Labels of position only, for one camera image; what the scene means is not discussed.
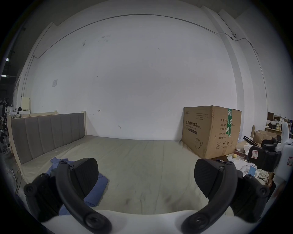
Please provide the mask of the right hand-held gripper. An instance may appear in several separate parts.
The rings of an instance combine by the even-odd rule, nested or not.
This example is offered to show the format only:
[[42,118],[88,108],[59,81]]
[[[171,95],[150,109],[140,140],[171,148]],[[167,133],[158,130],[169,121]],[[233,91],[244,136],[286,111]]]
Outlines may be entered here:
[[[256,165],[257,169],[274,172],[273,182],[276,188],[273,193],[273,198],[278,198],[283,192],[292,173],[293,139],[289,137],[288,123],[282,123],[280,143],[276,138],[272,137],[271,140],[264,139],[261,147],[250,147],[248,161]],[[269,151],[266,148],[276,148],[276,151]]]

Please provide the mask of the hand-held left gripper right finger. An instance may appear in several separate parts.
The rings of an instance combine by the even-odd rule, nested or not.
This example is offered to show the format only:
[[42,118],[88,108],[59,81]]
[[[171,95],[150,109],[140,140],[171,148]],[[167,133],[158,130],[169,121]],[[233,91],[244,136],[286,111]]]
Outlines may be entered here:
[[256,223],[261,219],[269,188],[250,174],[244,176],[233,162],[199,159],[195,164],[194,178],[209,202],[183,221],[183,233],[206,231],[228,207],[231,207],[234,216],[248,223]]

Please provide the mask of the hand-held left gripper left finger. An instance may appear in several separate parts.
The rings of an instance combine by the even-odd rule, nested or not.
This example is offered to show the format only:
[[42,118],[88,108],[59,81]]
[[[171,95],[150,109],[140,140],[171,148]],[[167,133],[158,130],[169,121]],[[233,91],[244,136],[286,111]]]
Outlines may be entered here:
[[69,164],[61,160],[50,174],[42,173],[24,186],[27,205],[39,222],[57,216],[61,207],[87,230],[109,234],[112,224],[107,217],[94,211],[84,202],[98,181],[98,164],[94,158],[83,158]]

